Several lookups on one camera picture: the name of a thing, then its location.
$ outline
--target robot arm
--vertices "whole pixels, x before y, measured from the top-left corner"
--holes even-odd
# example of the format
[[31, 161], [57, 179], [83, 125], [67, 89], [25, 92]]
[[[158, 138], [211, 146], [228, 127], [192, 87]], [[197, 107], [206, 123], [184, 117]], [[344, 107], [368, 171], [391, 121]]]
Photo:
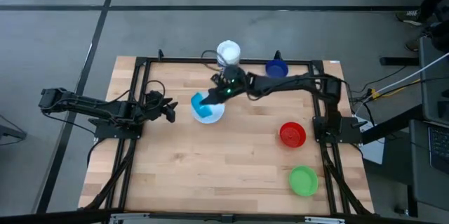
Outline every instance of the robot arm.
[[327, 131], [333, 135], [340, 134], [342, 116], [337, 105], [340, 101], [341, 79], [328, 74], [313, 76], [309, 73], [272, 79], [250, 72], [246, 74], [240, 67], [230, 65], [223, 73], [214, 74], [211, 80], [217, 87], [208, 90], [209, 96], [201, 101], [202, 105], [224, 103], [242, 93], [247, 93], [251, 100], [258, 100], [275, 91], [308, 91], [326, 105], [324, 124]]
[[110, 135], [117, 136], [120, 132], [133, 131], [147, 120], [154, 121], [162, 114], [169, 122], [175, 122], [174, 109], [177, 103], [170, 104], [172, 98], [164, 98], [158, 91], [145, 94], [143, 105], [134, 100], [107, 102], [77, 95], [63, 88], [44, 89], [41, 95], [39, 107], [44, 114], [71, 111], [95, 117], [89, 119], [89, 122], [97, 126], [96, 137], [99, 137], [99, 126], [109, 128], [107, 131], [112, 132]]

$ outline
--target wooden table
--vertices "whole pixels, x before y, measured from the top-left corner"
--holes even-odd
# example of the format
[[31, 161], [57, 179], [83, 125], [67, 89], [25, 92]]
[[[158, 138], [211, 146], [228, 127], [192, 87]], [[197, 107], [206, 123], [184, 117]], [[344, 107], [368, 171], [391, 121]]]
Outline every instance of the wooden table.
[[[117, 58], [107, 100], [129, 89], [135, 59]], [[326, 73], [343, 78], [339, 62], [324, 61], [323, 64]], [[242, 68], [264, 74], [263, 65], [242, 65]], [[291, 65], [289, 70], [289, 75], [304, 74], [307, 67]], [[226, 102], [225, 113], [218, 123], [204, 125], [191, 115], [190, 98], [197, 91], [214, 87], [210, 80], [213, 74], [202, 64], [151, 64], [149, 79], [162, 81], [166, 97], [179, 102], [175, 109], [176, 122], [171, 124], [161, 117], [145, 124], [135, 151], [125, 209], [329, 214], [323, 163], [311, 122], [314, 116], [311, 94], [287, 91], [255, 102], [240, 95]], [[160, 91], [161, 87], [151, 83], [150, 89]], [[350, 116], [346, 93], [343, 89], [339, 109], [343, 116]], [[307, 133], [301, 148], [289, 149], [278, 139], [280, 127], [288, 121], [298, 122]], [[117, 142], [117, 139], [107, 139], [93, 151], [79, 206], [90, 203], [109, 179]], [[347, 184], [363, 205], [373, 211], [360, 153], [350, 145], [339, 147]], [[312, 167], [319, 176], [319, 189], [312, 197], [297, 196], [289, 187], [290, 170], [299, 165]], [[120, 184], [121, 181], [116, 186], [113, 206], [118, 202]], [[341, 211], [335, 181], [333, 188], [337, 209]]]

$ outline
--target yellow cable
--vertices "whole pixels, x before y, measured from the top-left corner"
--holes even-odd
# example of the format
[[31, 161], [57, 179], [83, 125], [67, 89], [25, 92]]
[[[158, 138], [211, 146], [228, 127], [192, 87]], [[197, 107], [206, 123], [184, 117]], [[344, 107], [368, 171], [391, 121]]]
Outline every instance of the yellow cable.
[[[414, 84], [414, 83], [417, 83], [417, 82], [419, 82], [419, 81], [421, 81], [421, 79], [414, 80], [412, 83]], [[400, 88], [400, 89], [398, 89], [398, 90], [393, 91], [393, 92], [390, 93], [390, 94], [386, 94], [386, 95], [382, 95], [382, 96], [380, 96], [379, 93], [374, 92], [373, 100], [379, 98], [379, 96], [380, 96], [381, 98], [388, 98], [388, 97], [393, 96], [394, 94], [398, 93], [399, 91], [402, 91], [402, 90], [405, 89], [405, 88], [407, 88], [407, 87]]]

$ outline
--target black stand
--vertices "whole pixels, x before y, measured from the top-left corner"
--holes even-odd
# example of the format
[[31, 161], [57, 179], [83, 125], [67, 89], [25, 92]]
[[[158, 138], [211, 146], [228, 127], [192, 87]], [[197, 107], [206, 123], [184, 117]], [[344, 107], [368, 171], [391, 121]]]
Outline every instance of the black stand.
[[420, 66], [420, 59], [416, 58], [380, 58], [379, 62], [384, 66]]
[[412, 185], [407, 185], [407, 201], [408, 201], [407, 209], [395, 207], [394, 212], [399, 214], [405, 214], [410, 217], [418, 217], [418, 203], [415, 200]]

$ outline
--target shoe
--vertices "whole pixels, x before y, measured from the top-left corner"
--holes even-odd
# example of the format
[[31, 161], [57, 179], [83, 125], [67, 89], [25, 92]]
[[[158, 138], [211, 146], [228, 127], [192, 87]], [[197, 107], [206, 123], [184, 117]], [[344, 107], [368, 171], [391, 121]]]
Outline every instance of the shoe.
[[420, 26], [422, 23], [418, 21], [418, 17], [420, 16], [419, 10], [415, 11], [402, 11], [396, 14], [396, 18], [405, 23], [409, 23], [415, 26]]
[[418, 52], [420, 48], [420, 39], [414, 39], [411, 41], [407, 41], [404, 45], [408, 51]]

